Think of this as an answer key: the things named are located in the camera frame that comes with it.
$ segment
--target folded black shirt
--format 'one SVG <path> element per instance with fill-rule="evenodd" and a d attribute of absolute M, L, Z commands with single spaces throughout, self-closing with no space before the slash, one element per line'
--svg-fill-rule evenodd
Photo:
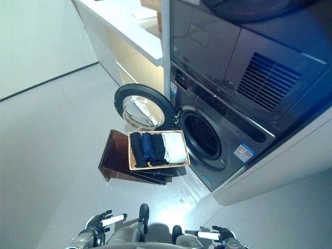
<path fill-rule="evenodd" d="M 151 166 L 159 166 L 159 165 L 168 164 L 168 162 L 164 159 L 165 145 L 164 145 L 164 140 L 162 139 L 162 135 L 161 134 L 152 134 L 151 140 L 152 140 L 152 147 L 155 152 L 154 160 L 150 160 Z"/>

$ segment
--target folded clothes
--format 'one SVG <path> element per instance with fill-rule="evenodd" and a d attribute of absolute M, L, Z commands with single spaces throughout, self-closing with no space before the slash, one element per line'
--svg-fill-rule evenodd
<path fill-rule="evenodd" d="M 164 140 L 162 139 L 161 134 L 152 134 L 152 147 L 155 152 L 155 159 L 154 160 L 163 160 L 165 157 L 165 145 Z"/>
<path fill-rule="evenodd" d="M 183 163 L 187 160 L 185 143 L 180 132 L 161 133 L 164 145 L 164 159 L 168 163 Z"/>
<path fill-rule="evenodd" d="M 150 161 L 151 166 L 160 166 L 169 164 L 165 159 Z"/>
<path fill-rule="evenodd" d="M 136 160 L 136 167 L 137 168 L 147 167 L 147 162 L 146 160 L 143 159 L 141 135 L 138 132 L 133 132 L 130 134 L 129 137 L 130 137 L 130 146 Z"/>
<path fill-rule="evenodd" d="M 155 159 L 155 152 L 152 146 L 151 134 L 145 132 L 141 137 L 142 149 L 143 149 L 143 159 L 144 160 L 153 160 Z"/>

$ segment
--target woven basket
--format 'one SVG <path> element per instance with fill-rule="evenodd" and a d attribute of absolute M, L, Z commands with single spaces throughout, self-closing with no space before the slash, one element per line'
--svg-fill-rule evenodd
<path fill-rule="evenodd" d="M 174 131 L 149 131 L 151 134 L 161 134 L 162 132 L 180 132 L 182 134 L 183 141 L 186 143 L 185 137 L 183 135 L 183 131 L 181 130 L 174 130 Z M 131 149 L 131 144 L 130 144 L 130 134 L 132 132 L 128 133 L 128 161 L 129 161 L 129 169 L 130 170 L 153 170 L 153 169 L 165 169 L 165 168 L 174 168 L 174 167 L 181 167 L 181 166 L 188 166 L 190 165 L 190 158 L 189 158 L 189 153 L 186 149 L 186 154 L 187 154 L 187 160 L 184 163 L 177 163 L 177 164 L 165 164 L 165 165 L 159 165 L 159 166 L 151 166 L 148 164 L 148 167 L 146 168 L 136 168 L 136 160 L 134 157 L 133 150 Z"/>
<path fill-rule="evenodd" d="M 143 7 L 161 12 L 161 0 L 141 0 Z"/>

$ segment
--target open door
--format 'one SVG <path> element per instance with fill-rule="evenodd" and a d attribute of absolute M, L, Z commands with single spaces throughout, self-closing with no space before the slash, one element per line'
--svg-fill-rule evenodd
<path fill-rule="evenodd" d="M 171 102 L 151 87 L 127 84 L 114 96 L 118 114 L 138 131 L 174 130 L 175 110 Z"/>

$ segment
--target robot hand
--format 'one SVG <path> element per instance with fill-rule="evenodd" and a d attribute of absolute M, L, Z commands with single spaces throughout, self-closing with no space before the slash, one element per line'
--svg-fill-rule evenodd
<path fill-rule="evenodd" d="M 215 240 L 215 242 L 221 243 L 221 245 L 216 246 L 215 249 L 248 249 L 247 246 L 241 245 L 234 234 L 227 228 L 212 226 L 212 229 L 217 230 L 219 233 L 219 238 Z"/>
<path fill-rule="evenodd" d="M 214 247 L 215 249 L 247 249 L 247 246 L 241 245 L 241 243 L 235 238 L 234 234 L 227 228 L 212 226 L 215 232 L 197 232 L 196 236 L 199 238 L 211 239 L 215 242 L 221 243 Z"/>
<path fill-rule="evenodd" d="M 107 226 L 127 218 L 127 214 L 112 216 L 111 213 L 112 210 L 108 210 L 100 215 L 92 216 L 87 221 L 85 229 L 73 238 L 72 244 L 66 249 L 86 249 L 104 245 L 105 233 L 110 230 Z"/>

